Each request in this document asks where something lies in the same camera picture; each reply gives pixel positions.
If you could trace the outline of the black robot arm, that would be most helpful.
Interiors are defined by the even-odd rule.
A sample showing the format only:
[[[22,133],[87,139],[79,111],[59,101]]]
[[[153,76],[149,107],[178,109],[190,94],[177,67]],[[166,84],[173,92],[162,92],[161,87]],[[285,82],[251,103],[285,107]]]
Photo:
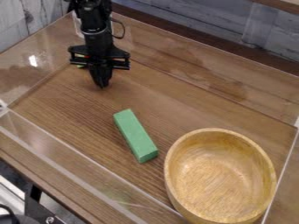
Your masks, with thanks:
[[[115,46],[113,23],[123,23],[111,17],[111,0],[69,0],[81,20],[85,44],[69,48],[70,63],[89,69],[95,84],[106,88],[115,69],[130,69],[130,53]]]

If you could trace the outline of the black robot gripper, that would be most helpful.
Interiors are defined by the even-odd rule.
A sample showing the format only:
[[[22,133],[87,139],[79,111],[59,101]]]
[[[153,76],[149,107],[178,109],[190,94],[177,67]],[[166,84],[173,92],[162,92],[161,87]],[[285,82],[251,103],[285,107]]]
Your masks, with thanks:
[[[111,30],[83,32],[86,44],[69,48],[70,63],[89,66],[89,71],[95,84],[102,88],[109,86],[114,69],[130,69],[130,53],[114,44]]]

